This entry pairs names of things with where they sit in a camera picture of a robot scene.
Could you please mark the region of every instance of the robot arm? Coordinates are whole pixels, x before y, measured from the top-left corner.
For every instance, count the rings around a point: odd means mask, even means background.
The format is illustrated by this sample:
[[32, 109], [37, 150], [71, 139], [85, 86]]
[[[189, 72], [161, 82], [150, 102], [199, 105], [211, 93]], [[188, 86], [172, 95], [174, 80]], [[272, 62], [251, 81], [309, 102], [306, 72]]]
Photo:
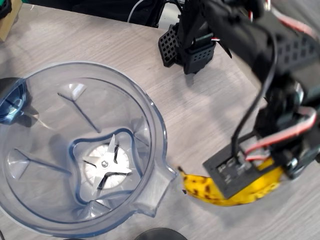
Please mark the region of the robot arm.
[[[252, 22], [243, 10], [253, 12]], [[279, 166], [290, 179], [296, 178], [320, 152], [318, 42], [284, 26], [264, 10], [262, 0], [186, 0], [179, 23], [159, 39], [163, 63], [180, 64], [185, 74], [196, 73], [212, 59], [217, 38], [227, 54], [231, 56], [231, 49], [247, 63], [262, 87], [232, 143], [204, 167], [225, 198]], [[261, 97], [267, 106], [259, 111], [253, 131], [239, 137]], [[242, 143], [253, 137], [264, 140], [260, 148], [274, 162], [263, 170], [246, 161], [249, 152]]]

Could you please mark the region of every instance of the clear plastic blender pitcher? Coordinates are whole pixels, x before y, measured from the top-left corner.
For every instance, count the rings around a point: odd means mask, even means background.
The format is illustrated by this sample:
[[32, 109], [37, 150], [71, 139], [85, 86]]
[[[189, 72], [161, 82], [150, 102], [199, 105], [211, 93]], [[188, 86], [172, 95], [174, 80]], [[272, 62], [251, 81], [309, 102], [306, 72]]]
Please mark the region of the clear plastic blender pitcher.
[[156, 214], [176, 176], [164, 120], [113, 68], [49, 66], [0, 80], [0, 206], [43, 234], [84, 238]]

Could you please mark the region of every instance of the blender blade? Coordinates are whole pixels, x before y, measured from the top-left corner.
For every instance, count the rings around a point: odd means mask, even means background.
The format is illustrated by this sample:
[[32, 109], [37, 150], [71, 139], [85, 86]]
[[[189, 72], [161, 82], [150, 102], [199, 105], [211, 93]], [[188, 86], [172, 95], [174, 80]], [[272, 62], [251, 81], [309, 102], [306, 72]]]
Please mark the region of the blender blade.
[[102, 156], [85, 156], [83, 160], [85, 163], [95, 166], [94, 182], [92, 186], [92, 195], [97, 191], [101, 181], [107, 174], [128, 174], [131, 170], [116, 163], [115, 153], [116, 136], [113, 135], [107, 150]]

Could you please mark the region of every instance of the wooden table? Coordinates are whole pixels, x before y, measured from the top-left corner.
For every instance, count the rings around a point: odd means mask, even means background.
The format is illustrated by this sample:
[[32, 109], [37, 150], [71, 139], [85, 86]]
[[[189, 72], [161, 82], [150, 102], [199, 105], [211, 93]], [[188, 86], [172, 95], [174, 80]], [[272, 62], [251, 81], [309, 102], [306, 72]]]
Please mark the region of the wooden table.
[[[163, 30], [24, 4], [7, 41], [0, 44], [0, 76], [24, 76], [48, 64], [93, 61], [133, 78], [159, 108], [167, 127], [167, 161], [206, 175], [202, 163], [229, 143], [257, 90], [224, 51], [196, 75], [165, 68], [158, 50]], [[156, 217], [135, 214], [95, 240], [130, 240], [152, 228], [171, 228], [189, 240], [320, 239], [319, 166], [249, 205], [217, 207], [169, 187]], [[6, 240], [53, 240], [0, 214]]]

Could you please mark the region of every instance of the banana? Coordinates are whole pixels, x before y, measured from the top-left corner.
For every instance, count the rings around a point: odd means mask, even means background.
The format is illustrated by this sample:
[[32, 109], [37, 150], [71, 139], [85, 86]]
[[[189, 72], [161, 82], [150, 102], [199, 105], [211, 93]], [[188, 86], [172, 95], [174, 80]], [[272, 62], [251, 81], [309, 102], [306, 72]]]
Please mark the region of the banana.
[[[268, 158], [257, 168], [259, 170], [263, 170], [272, 164], [272, 158]], [[283, 169], [281, 167], [276, 167], [275, 169], [262, 175], [260, 178], [252, 182], [250, 185], [242, 189], [231, 198], [225, 199], [212, 178], [186, 174], [181, 167], [178, 167], [177, 169], [183, 177], [185, 193], [204, 202], [225, 207], [249, 204], [263, 198], [265, 195], [275, 190], [279, 186], [280, 177], [283, 174]]]

